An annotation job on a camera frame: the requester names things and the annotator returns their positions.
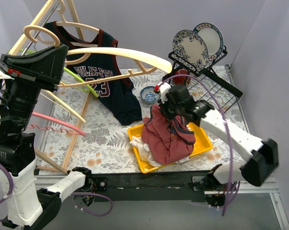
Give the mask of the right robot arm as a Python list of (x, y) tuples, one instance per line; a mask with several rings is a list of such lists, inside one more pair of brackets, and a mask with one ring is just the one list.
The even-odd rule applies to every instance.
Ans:
[(184, 85), (171, 86), (160, 82), (154, 91), (161, 96), (158, 105), (167, 119), (185, 118), (220, 138), (243, 159), (210, 170), (206, 181), (212, 190), (217, 191), (227, 183), (238, 181), (260, 187), (279, 166), (278, 146), (274, 140), (264, 141), (239, 128), (207, 101), (195, 101)]

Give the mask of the cream hanger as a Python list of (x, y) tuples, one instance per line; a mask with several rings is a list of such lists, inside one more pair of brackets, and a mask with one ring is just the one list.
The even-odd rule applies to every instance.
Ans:
[(65, 103), (63, 100), (61, 100), (60, 98), (58, 98), (55, 94), (53, 94), (50, 91), (47, 90), (42, 90), (40, 92), (40, 94), (45, 97), (46, 99), (48, 99), (49, 101), (51, 101), (52, 103), (58, 105), (59, 107), (63, 108), (64, 110), (68, 111), (70, 114), (74, 115), (75, 117), (77, 117), (80, 121), (82, 121), (83, 123), (85, 123), (85, 119), (79, 114), (77, 113), (74, 109), (72, 109), (67, 103)]
[(84, 83), (79, 83), (80, 86), (143, 75), (146, 73), (154, 72), (156, 69), (160, 69), (166, 73), (170, 73), (172, 70), (172, 64), (169, 61), (151, 54), (131, 49), (114, 48), (114, 47), (90, 47), (90, 48), (78, 48), (67, 52), (68, 56), (76, 54), (84, 54), (86, 57), (88, 57), (90, 54), (105, 54), (130, 58), (134, 60), (137, 63), (138, 67), (141, 69), (141, 72), (118, 75), (99, 80), (86, 81)]
[[(77, 49), (77, 48), (89, 48), (89, 47), (98, 47), (99, 42), (102, 40), (101, 37), (103, 36), (102, 30), (78, 23), (78, 22), (69, 22), (66, 20), (64, 16), (64, 12), (66, 10), (66, 5), (63, 0), (58, 0), (59, 9), (57, 9), (58, 15), (60, 20), (53, 21), (45, 24), (45, 28), (53, 32), (60, 40), (61, 43), (67, 45), (70, 50)], [(97, 35), (91, 42), (87, 42), (83, 39), (83, 37), (77, 38), (73, 36), (66, 28), (75, 29), (87, 29), (91, 32), (96, 32)]]

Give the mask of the cream hanger front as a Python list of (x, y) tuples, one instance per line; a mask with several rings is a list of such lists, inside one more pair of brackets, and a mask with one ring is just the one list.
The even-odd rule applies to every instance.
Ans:
[(77, 113), (74, 109), (72, 109), (67, 103), (65, 103), (63, 100), (61, 100), (60, 98), (58, 98), (55, 94), (53, 94), (50, 91), (47, 90), (42, 90), (40, 92), (40, 94), (45, 97), (46, 99), (48, 99), (49, 101), (51, 101), (52, 103), (58, 105), (59, 107), (63, 108), (64, 110), (68, 111), (70, 114), (74, 115), (75, 117), (77, 117), (80, 121), (82, 121), (83, 123), (85, 123), (85, 119), (79, 114)]

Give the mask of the green hanger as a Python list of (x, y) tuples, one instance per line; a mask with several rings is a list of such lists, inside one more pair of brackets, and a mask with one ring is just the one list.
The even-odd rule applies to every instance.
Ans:
[[(36, 51), (32, 51), (32, 50), (27, 50), (26, 51), (26, 53), (28, 53), (28, 54), (32, 54), (34, 52), (36, 52)], [(73, 84), (76, 84), (76, 86), (70, 86), (71, 84), (68, 84), (68, 83), (64, 82), (63, 80), (61, 80), (61, 82), (60, 82), (60, 87), (61, 88), (64, 88), (64, 86), (69, 85), (69, 86), (67, 86), (67, 88), (73, 87), (73, 88), (76, 88), (76, 89), (81, 90), (83, 92), (91, 92), (96, 98), (99, 97), (97, 92), (92, 88), (91, 85), (89, 85), (89, 84), (81, 85), (81, 86), (79, 85), (79, 83), (84, 83), (85, 82), (79, 75), (73, 73), (67, 67), (64, 67), (63, 71), (64, 71), (64, 73), (67, 73), (70, 76), (72, 76), (78, 82), (77, 83), (73, 83)]]

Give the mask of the white tank top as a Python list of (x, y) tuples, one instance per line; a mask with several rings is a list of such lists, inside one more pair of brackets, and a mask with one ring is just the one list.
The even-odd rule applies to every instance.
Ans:
[(151, 135), (146, 141), (133, 136), (130, 144), (138, 148), (140, 159), (153, 167), (188, 161), (194, 149), (193, 143), (188, 144), (183, 138), (173, 134), (164, 138)]

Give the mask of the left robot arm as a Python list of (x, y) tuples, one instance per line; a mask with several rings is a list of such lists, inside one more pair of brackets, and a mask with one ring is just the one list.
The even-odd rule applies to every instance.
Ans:
[(41, 90), (56, 91), (68, 52), (57, 44), (26, 56), (0, 58), (0, 181), (8, 215), (2, 225), (41, 230), (58, 214), (62, 202), (92, 188), (90, 170), (75, 168), (58, 183), (37, 189), (34, 133), (26, 133)]

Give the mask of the red tank top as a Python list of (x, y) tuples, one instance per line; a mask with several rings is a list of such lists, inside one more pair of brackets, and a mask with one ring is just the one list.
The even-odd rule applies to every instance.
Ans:
[(189, 156), (194, 150), (196, 137), (187, 128), (188, 121), (177, 115), (168, 120), (159, 105), (150, 107), (150, 117), (143, 118), (141, 139), (148, 144), (155, 161), (167, 165)]

